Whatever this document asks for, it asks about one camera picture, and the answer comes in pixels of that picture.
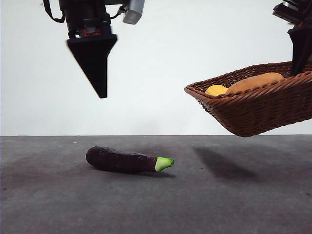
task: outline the wicker basket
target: wicker basket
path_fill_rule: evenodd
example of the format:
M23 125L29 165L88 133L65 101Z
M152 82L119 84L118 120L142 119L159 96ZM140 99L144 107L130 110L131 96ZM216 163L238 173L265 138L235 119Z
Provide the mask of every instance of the wicker basket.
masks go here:
M250 66L196 82L184 90L231 133L251 137L312 118L312 61L295 77L290 77L291 66L291 62ZM242 79L267 72L280 73L287 79L230 95L214 97L205 93L212 85L229 88Z

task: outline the white backdrop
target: white backdrop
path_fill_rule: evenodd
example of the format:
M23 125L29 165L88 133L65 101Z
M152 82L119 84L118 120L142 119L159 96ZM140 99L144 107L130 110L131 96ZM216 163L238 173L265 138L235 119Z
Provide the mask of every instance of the white backdrop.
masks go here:
M113 20L109 97L99 99L66 47L66 24L53 22L40 0L2 0L1 134L230 134L183 88L291 60L291 26L272 15L279 3L146 0L137 25ZM59 17L58 1L51 4ZM268 134L312 134L312 121Z

